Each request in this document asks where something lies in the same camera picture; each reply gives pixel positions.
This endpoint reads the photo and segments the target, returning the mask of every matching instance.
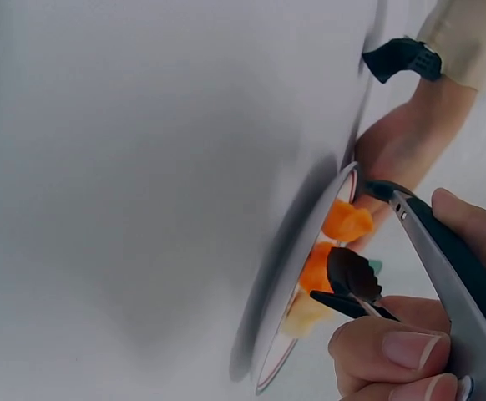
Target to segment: sleeve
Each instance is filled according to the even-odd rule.
[[[477,90],[486,86],[486,0],[438,0],[418,41],[442,59],[442,74]]]

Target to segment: finger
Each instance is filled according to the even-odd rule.
[[[335,361],[338,388],[351,393],[367,382],[409,383],[440,373],[449,336],[381,317],[361,317],[341,326],[328,345]]]
[[[433,213],[462,237],[486,266],[486,210],[439,189],[433,193]]]
[[[342,401],[454,401],[457,390],[458,382],[452,374],[440,374],[403,386],[370,384]]]
[[[405,324],[449,333],[451,322],[442,303],[435,299],[388,296],[378,302]]]

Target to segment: plate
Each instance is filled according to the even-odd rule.
[[[357,178],[357,163],[351,163],[325,189],[291,248],[276,283],[272,286],[264,306],[252,354],[251,379],[256,386],[256,395],[263,393],[271,384],[296,345],[296,339],[280,332],[282,319],[298,291],[299,276],[306,259],[316,241],[323,236],[321,227],[332,203],[336,199],[351,203],[356,193]]]

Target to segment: orange food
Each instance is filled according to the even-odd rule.
[[[327,258],[333,247],[330,242],[319,242],[311,250],[299,279],[299,284],[307,292],[312,290],[332,292],[327,279]]]
[[[373,220],[368,210],[335,200],[321,230],[329,238],[351,242],[373,231]]]

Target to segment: forearm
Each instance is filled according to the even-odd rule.
[[[420,80],[407,103],[378,120],[358,140],[355,159],[364,176],[415,190],[462,128],[476,95],[476,90],[446,77],[434,83]],[[372,213],[375,231],[389,214],[389,207],[367,197],[357,206]],[[351,248],[360,251],[370,240],[365,236]]]

